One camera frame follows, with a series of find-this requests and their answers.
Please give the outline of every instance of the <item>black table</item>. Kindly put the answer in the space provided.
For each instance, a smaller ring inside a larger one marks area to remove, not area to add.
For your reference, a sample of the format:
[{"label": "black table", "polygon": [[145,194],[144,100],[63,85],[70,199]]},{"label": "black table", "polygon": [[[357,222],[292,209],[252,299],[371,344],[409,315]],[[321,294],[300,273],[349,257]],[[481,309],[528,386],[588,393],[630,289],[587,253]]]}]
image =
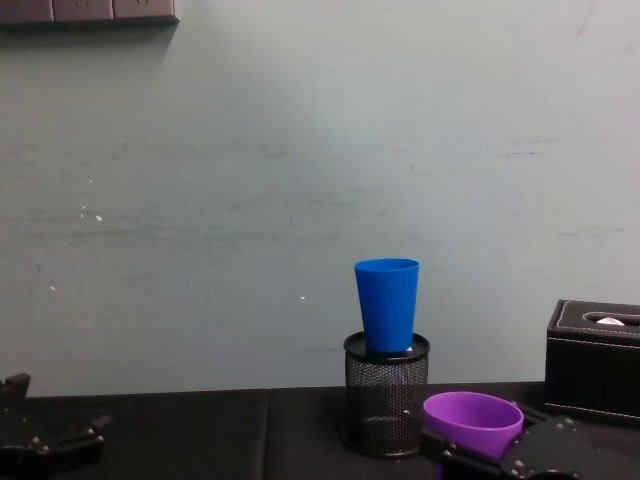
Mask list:
[{"label": "black table", "polygon": [[[430,393],[473,390],[539,407],[541,383],[432,385]],[[340,439],[343,389],[32,399],[25,410],[53,433],[101,414],[114,423],[102,463],[66,479],[431,479],[420,457],[374,460]],[[589,424],[603,448],[640,451],[640,430]]]}]

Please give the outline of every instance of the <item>tissue box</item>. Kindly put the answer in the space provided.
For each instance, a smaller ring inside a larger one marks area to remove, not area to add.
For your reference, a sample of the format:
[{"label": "tissue box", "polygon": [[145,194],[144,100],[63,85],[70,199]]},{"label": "tissue box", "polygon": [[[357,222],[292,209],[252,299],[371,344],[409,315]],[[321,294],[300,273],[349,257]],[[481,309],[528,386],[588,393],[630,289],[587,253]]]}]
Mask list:
[{"label": "tissue box", "polygon": [[[606,317],[625,325],[596,323]],[[640,306],[558,302],[547,329],[545,405],[640,425]]]}]

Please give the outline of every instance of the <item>black mesh pencil holder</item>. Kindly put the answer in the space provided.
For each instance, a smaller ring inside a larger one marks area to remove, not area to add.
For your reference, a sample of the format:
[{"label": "black mesh pencil holder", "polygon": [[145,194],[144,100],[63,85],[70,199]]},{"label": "black mesh pencil holder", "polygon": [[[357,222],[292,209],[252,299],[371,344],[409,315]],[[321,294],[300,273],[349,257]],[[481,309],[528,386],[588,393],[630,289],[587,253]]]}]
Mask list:
[{"label": "black mesh pencil holder", "polygon": [[411,351],[394,356],[367,352],[362,332],[345,340],[344,437],[351,448],[384,458],[418,453],[429,348],[415,333]]}]

